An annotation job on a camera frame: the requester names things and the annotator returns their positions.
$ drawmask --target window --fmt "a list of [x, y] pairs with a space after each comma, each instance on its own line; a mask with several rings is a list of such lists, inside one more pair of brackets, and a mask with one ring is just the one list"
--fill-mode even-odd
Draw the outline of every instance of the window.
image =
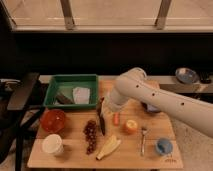
[[3, 0], [15, 31], [212, 31], [212, 0]]

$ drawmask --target fork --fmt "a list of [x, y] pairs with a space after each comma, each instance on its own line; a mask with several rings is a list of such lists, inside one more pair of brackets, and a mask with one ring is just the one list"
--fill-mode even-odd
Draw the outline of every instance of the fork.
[[145, 153], [145, 142], [146, 142], [146, 134], [148, 132], [148, 129], [144, 126], [141, 127], [141, 134], [142, 134], [142, 140], [141, 140], [141, 156], [144, 156]]

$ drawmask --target bunch of grapes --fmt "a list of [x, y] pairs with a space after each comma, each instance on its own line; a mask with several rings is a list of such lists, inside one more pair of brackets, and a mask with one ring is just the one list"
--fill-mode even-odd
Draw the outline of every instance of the bunch of grapes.
[[89, 120], [84, 128], [86, 141], [89, 143], [89, 146], [87, 147], [87, 154], [91, 154], [96, 149], [96, 141], [97, 141], [96, 131], [97, 131], [96, 122], [94, 120]]

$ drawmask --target white cloth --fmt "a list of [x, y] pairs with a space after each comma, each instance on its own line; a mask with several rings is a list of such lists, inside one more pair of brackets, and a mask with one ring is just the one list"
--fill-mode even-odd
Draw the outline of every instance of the white cloth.
[[73, 89], [73, 99], [75, 104], [89, 104], [90, 89], [76, 87]]

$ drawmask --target wooden cutting board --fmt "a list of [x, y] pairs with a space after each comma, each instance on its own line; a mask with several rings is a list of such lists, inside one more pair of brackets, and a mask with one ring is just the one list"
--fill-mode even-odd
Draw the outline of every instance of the wooden cutting board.
[[[99, 81], [99, 97], [103, 97], [112, 87], [113, 80]], [[156, 82], [148, 82], [158, 87]], [[94, 153], [87, 155], [87, 142], [83, 129], [90, 119], [98, 121], [95, 110], [67, 111], [67, 122], [65, 128], [59, 132], [63, 138], [64, 154], [54, 157], [45, 154], [42, 149], [42, 141], [48, 135], [39, 127], [34, 142], [28, 166], [30, 168], [104, 168], [104, 169], [181, 169], [183, 163], [176, 143], [175, 134], [172, 129], [169, 117], [160, 112], [156, 115], [148, 114], [141, 102], [130, 99], [120, 113], [120, 125], [112, 124], [112, 116], [105, 116], [106, 135], [97, 133], [97, 148]], [[141, 131], [133, 135], [126, 135], [122, 130], [123, 123], [128, 119], [137, 121], [139, 128], [146, 126], [145, 155], [140, 155]], [[121, 145], [111, 155], [97, 161], [95, 158], [104, 142], [115, 134], [121, 139]], [[173, 152], [167, 156], [160, 156], [156, 153], [155, 144], [159, 138], [168, 138], [173, 144]]]

